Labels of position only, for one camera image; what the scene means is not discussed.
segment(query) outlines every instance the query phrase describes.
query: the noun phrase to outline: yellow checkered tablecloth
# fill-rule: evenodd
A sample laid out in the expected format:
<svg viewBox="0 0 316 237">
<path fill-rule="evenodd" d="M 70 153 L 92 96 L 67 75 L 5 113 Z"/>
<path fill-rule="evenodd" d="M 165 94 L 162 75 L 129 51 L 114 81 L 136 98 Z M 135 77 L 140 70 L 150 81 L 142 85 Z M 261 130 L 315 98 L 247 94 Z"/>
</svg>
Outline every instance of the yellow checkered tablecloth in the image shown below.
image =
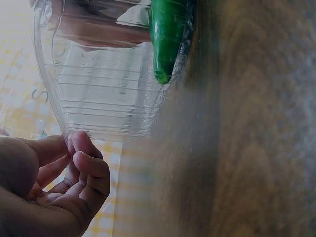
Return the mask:
<svg viewBox="0 0 316 237">
<path fill-rule="evenodd" d="M 38 139 L 61 131 L 38 73 L 31 20 L 28 0 L 10 0 L 0 9 L 0 133 Z M 122 144 L 94 143 L 109 164 L 111 192 L 84 236 L 113 236 Z"/>
</svg>

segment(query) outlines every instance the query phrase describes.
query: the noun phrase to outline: wooden table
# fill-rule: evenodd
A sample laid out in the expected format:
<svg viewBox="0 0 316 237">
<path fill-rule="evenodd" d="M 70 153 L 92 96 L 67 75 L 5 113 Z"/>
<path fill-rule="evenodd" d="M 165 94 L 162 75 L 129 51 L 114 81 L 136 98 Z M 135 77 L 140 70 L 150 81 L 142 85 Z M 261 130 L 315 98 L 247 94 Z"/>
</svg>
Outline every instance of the wooden table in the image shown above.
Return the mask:
<svg viewBox="0 0 316 237">
<path fill-rule="evenodd" d="M 315 151 L 316 1 L 197 0 L 187 70 L 123 148 L 151 178 L 128 235 L 316 236 Z"/>
</svg>

